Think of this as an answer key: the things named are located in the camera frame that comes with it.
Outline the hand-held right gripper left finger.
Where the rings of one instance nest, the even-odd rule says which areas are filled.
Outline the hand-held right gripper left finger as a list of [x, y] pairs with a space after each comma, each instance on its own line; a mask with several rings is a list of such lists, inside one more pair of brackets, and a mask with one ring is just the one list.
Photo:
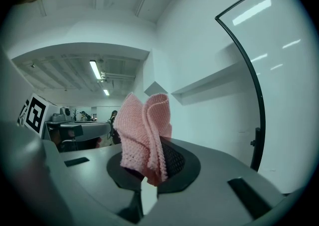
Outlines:
[[136, 226], [143, 218], [140, 196], [119, 188], [107, 172], [120, 145], [64, 153], [52, 142], [43, 145], [50, 177], [74, 226]]

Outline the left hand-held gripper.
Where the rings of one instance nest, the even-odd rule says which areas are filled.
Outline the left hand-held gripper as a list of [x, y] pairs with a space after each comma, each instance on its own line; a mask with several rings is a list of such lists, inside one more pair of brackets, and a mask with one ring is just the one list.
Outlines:
[[58, 129], [62, 141], [72, 140], [83, 142], [103, 135], [111, 131], [108, 122], [95, 121], [50, 121], [54, 113], [59, 113], [59, 106], [33, 93], [26, 100], [20, 112], [17, 123], [24, 126], [39, 137], [42, 137], [44, 128], [44, 139], [51, 140], [50, 130]]

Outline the whiteboard on black stand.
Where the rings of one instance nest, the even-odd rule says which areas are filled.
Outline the whiteboard on black stand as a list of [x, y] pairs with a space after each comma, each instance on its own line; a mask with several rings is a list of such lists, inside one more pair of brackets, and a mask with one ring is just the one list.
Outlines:
[[300, 0], [240, 0], [215, 19], [254, 82], [258, 171], [282, 193], [294, 192], [319, 161], [319, 34]]

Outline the pink knitted cloth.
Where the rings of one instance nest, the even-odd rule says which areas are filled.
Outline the pink knitted cloth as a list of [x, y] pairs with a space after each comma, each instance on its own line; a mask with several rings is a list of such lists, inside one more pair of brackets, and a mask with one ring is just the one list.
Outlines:
[[171, 137], [169, 98], [160, 93], [142, 103], [130, 93], [115, 120], [122, 143], [121, 166], [158, 186], [168, 179], [161, 137]]

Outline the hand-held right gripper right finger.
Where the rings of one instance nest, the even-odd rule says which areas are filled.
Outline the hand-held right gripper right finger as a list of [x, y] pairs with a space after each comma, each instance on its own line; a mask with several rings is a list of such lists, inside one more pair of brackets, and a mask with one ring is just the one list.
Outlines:
[[243, 226], [253, 217], [229, 185], [242, 178], [270, 208], [283, 199], [280, 191], [249, 166], [225, 152], [178, 139], [164, 144], [193, 153], [201, 168], [197, 178], [183, 191], [160, 194], [143, 226]]

